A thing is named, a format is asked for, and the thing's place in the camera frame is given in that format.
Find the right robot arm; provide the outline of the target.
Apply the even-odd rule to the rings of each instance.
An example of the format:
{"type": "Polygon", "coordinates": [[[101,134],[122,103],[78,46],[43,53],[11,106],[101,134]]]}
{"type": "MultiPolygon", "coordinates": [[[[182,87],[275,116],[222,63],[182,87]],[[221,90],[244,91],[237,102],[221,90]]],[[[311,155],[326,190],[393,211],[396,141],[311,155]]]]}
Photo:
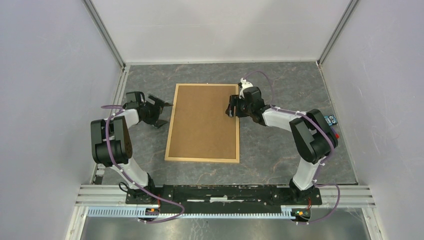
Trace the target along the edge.
{"type": "Polygon", "coordinates": [[[292,133],[300,162],[289,182],[289,199],[302,204],[312,193],[319,166],[338,146],[338,136],[318,109],[291,111],[265,104],[261,90],[256,86],[242,88],[240,94],[229,97],[225,111],[230,118],[250,117],[255,123],[292,133]]]}

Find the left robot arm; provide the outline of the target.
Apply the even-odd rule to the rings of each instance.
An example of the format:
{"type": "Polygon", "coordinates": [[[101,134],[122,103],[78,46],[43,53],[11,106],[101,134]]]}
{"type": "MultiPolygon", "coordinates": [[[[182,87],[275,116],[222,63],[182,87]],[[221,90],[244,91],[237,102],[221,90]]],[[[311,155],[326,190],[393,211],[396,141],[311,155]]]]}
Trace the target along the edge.
{"type": "Polygon", "coordinates": [[[168,121],[160,119],[164,108],[171,107],[152,94],[141,91],[126,93],[123,105],[107,105],[117,112],[90,123],[91,153],[95,163],[115,170],[125,181],[126,192],[145,204],[153,203],[157,190],[151,176],[136,163],[129,129],[141,122],[161,128],[168,121]]]}

